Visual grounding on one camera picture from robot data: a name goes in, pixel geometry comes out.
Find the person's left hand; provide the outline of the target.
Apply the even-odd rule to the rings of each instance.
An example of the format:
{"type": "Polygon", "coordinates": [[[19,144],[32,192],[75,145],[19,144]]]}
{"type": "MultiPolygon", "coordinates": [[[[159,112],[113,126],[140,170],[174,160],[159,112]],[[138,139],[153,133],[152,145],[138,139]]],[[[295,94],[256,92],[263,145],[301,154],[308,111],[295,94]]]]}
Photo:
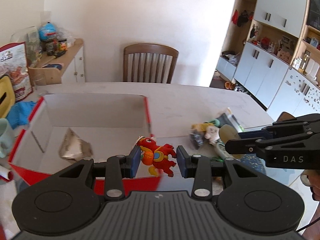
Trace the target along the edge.
{"type": "Polygon", "coordinates": [[[309,187],[312,192],[312,198],[320,201],[320,174],[319,170],[304,170],[300,175],[302,183],[309,187]]]}

